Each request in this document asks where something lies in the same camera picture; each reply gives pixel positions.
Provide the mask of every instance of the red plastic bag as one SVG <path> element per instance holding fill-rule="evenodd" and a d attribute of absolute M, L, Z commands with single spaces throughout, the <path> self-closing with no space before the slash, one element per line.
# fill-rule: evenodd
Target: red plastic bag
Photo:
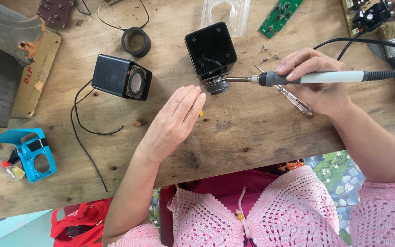
<path fill-rule="evenodd" d="M 104 220 L 109 210 L 107 199 L 82 203 L 79 209 L 57 221 L 57 212 L 54 210 L 51 216 L 51 234 L 54 238 L 54 247 L 101 247 L 101 237 L 103 235 Z M 89 229 L 74 237 L 67 235 L 67 227 L 81 226 Z"/>

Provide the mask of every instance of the hand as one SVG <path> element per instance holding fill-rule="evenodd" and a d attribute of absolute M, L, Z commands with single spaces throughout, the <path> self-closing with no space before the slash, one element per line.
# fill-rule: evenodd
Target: hand
<path fill-rule="evenodd" d="M 156 115 L 135 153 L 150 164 L 160 164 L 188 137 L 205 100 L 199 86 L 178 88 Z"/>
<path fill-rule="evenodd" d="M 310 72 L 345 71 L 347 66 L 311 48 L 303 48 L 285 57 L 277 68 L 279 75 L 294 81 Z M 332 117 L 351 106 L 345 83 L 287 84 L 286 89 L 317 113 Z"/>

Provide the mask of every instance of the soldering iron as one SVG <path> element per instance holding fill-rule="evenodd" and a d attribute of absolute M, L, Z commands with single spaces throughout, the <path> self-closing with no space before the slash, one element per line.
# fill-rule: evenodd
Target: soldering iron
<path fill-rule="evenodd" d="M 325 44 L 336 41 L 357 41 L 362 43 L 375 43 L 395 47 L 395 43 L 383 40 L 367 40 L 359 38 L 337 38 L 322 43 Z M 338 71 L 338 72 L 313 72 L 308 73 L 298 80 L 288 81 L 286 75 L 278 75 L 274 71 L 264 72 L 260 75 L 251 77 L 227 77 L 219 78 L 218 80 L 226 82 L 251 82 L 252 84 L 260 84 L 261 86 L 272 87 L 275 85 L 286 85 L 289 83 L 303 84 L 303 83 L 339 83 L 339 82 L 363 82 L 363 81 L 379 81 L 395 78 L 395 70 L 387 71 Z"/>

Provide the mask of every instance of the woman's left hand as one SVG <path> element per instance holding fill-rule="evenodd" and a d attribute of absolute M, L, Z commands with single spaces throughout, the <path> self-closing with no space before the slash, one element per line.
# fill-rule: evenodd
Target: woman's left hand
<path fill-rule="evenodd" d="M 135 153 L 149 164 L 160 164 L 188 137 L 205 100 L 199 86 L 178 88 L 156 115 Z"/>

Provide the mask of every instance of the wooden workbench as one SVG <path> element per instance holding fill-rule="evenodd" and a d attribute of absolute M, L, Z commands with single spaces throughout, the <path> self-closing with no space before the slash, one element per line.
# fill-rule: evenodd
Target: wooden workbench
<path fill-rule="evenodd" d="M 233 38 L 238 61 L 231 76 L 257 74 L 254 65 L 270 53 L 284 57 L 303 47 L 348 36 L 340 0 L 310 0 L 300 6 L 282 32 L 269 40 L 257 29 L 276 2 L 251 1 L 247 31 L 243 37 Z M 1 0 L 1 3 L 26 16 L 33 16 L 37 10 L 35 1 Z M 180 86 L 199 85 L 184 37 L 200 28 L 202 0 L 144 0 L 150 14 L 144 30 L 151 38 L 152 48 L 141 59 L 124 53 L 120 44 L 122 31 L 97 18 L 100 0 L 86 3 L 92 16 L 74 9 L 67 27 L 56 28 L 62 35 L 62 44 L 34 117 L 11 120 L 9 124 L 9 128 L 42 128 L 58 171 L 29 183 L 27 179 L 15 182 L 0 167 L 0 218 L 113 196 L 136 146 L 173 91 Z M 137 0 L 122 0 L 112 6 L 103 5 L 101 15 L 113 25 L 141 25 L 146 17 L 139 4 Z M 262 52 L 264 44 L 269 48 L 266 52 Z M 336 58 L 343 46 L 344 43 L 333 43 L 320 50 Z M 153 72 L 146 102 L 95 91 L 95 95 L 80 103 L 80 119 L 93 131 L 110 132 L 125 125 L 122 132 L 112 136 L 89 134 L 77 127 L 81 141 L 105 179 L 108 193 L 77 143 L 69 119 L 74 96 L 92 78 L 98 54 L 132 59 Z M 353 44 L 342 61 L 349 70 L 390 69 L 367 45 L 360 43 Z M 277 64 L 278 60 L 270 56 L 260 66 L 263 70 L 274 70 Z M 395 135 L 393 81 L 349 84 L 348 93 L 355 104 Z M 136 127 L 137 119 L 147 124 Z M 275 88 L 234 83 L 229 92 L 208 94 L 204 116 L 196 122 L 187 140 L 161 164 L 155 187 L 342 149 L 344 146 L 327 117 L 306 118 Z M 11 150 L 10 145 L 0 145 L 0 163 L 7 160 Z"/>

